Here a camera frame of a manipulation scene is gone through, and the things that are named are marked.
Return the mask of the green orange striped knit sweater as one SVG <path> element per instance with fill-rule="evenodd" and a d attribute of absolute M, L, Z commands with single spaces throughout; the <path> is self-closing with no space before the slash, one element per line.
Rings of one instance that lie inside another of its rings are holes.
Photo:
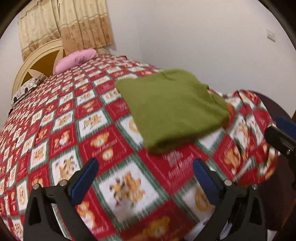
<path fill-rule="evenodd" d="M 234 107 L 195 75 L 181 69 L 121 79 L 125 100 L 151 154 L 164 154 L 229 124 Z"/>

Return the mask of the red teddy bear bedspread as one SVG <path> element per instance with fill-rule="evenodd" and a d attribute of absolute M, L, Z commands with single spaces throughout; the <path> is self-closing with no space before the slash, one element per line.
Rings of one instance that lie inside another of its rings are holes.
<path fill-rule="evenodd" d="M 149 153 L 115 82 L 162 71 L 100 56 L 50 76 L 13 109 L 1 131 L 1 219 L 15 239 L 23 240 L 33 186 L 69 180 L 90 158 L 99 172 L 76 210 L 98 240 L 196 235 L 215 210 L 194 177 L 197 158 L 243 186 L 274 173 L 279 152 L 263 135 L 273 120 L 247 90 L 216 92 L 234 107 L 228 125 L 170 152 Z"/>

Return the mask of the white patterned pillow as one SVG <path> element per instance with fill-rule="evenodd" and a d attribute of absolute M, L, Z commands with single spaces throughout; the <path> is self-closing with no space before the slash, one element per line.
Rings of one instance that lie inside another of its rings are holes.
<path fill-rule="evenodd" d="M 20 103 L 22 99 L 35 90 L 45 79 L 46 76 L 44 74 L 40 74 L 22 84 L 11 99 L 11 107 L 14 108 L 18 103 Z"/>

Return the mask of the pink pillow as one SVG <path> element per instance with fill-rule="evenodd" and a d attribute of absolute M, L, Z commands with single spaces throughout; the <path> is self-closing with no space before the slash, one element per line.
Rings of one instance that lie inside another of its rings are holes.
<path fill-rule="evenodd" d="M 75 51 L 59 60 L 57 66 L 55 67 L 55 72 L 57 74 L 64 73 L 65 71 L 73 67 L 80 66 L 91 59 L 97 58 L 98 56 L 99 54 L 95 49 Z"/>

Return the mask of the cream round headboard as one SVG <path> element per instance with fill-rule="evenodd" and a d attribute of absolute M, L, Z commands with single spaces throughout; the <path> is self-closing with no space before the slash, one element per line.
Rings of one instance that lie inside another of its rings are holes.
<path fill-rule="evenodd" d="M 99 55 L 106 55 L 108 52 L 104 48 L 95 49 Z M 52 40 L 34 50 L 24 61 L 19 69 L 11 92 L 11 99 L 16 91 L 29 79 L 44 74 L 50 77 L 55 72 L 59 60 L 66 57 L 61 39 Z"/>

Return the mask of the beige patterned curtain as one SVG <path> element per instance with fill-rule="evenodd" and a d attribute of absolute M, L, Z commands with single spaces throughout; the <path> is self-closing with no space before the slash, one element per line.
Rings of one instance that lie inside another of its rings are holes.
<path fill-rule="evenodd" d="M 113 44 L 106 1 L 30 1 L 18 14 L 24 60 L 37 48 L 61 39 L 67 55 Z"/>

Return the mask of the white wall switch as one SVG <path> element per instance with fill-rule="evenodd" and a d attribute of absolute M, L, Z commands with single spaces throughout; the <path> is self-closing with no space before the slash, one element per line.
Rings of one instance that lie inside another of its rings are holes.
<path fill-rule="evenodd" d="M 276 42 L 276 34 L 270 30 L 267 30 L 267 38 Z"/>

